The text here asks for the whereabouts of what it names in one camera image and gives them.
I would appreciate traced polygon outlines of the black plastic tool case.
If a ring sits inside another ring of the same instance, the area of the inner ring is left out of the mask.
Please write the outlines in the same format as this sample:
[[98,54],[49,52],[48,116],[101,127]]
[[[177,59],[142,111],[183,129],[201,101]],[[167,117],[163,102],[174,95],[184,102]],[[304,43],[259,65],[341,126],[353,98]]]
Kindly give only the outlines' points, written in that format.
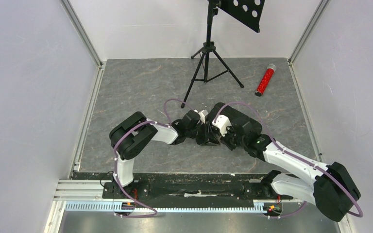
[[255,130],[258,133],[262,132],[262,126],[258,121],[256,121],[255,119],[245,115],[244,113],[234,109],[231,106],[226,106],[221,111],[220,115],[227,116],[229,118],[230,122],[231,122],[231,125],[237,124],[237,125],[244,126],[244,125],[250,123],[252,126],[255,127]]

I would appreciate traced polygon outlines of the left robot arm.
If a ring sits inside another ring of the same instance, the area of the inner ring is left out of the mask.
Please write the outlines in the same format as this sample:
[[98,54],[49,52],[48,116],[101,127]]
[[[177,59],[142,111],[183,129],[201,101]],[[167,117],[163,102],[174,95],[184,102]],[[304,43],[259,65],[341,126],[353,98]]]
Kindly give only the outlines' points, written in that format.
[[185,139],[194,139],[197,145],[219,145],[217,130],[205,119],[206,110],[188,111],[183,118],[170,124],[163,124],[147,118],[137,111],[126,118],[109,134],[114,151],[113,180],[116,182],[114,192],[121,198],[128,198],[133,192],[133,167],[135,157],[151,142],[157,141],[168,145],[178,145]]

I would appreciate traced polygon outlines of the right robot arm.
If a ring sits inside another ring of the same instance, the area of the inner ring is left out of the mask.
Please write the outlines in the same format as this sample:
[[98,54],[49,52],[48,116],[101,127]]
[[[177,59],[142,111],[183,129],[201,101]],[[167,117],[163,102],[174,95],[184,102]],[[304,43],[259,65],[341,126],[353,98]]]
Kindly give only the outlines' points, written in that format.
[[251,123],[224,124],[218,127],[220,140],[229,149],[242,147],[254,158],[290,172],[273,170],[261,181],[267,198],[291,196],[311,203],[328,219],[339,222],[347,214],[363,217],[358,204],[361,193],[346,167],[338,162],[329,165],[307,158],[262,134]]

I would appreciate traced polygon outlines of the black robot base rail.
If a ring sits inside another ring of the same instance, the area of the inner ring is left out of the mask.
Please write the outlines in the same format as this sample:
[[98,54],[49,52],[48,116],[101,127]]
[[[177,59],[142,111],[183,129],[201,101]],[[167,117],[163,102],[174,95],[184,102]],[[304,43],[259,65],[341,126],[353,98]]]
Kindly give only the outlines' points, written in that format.
[[126,193],[143,205],[157,208],[251,207],[253,200],[290,200],[267,187],[265,174],[136,173],[121,191],[106,173],[100,179],[102,198],[126,199]]

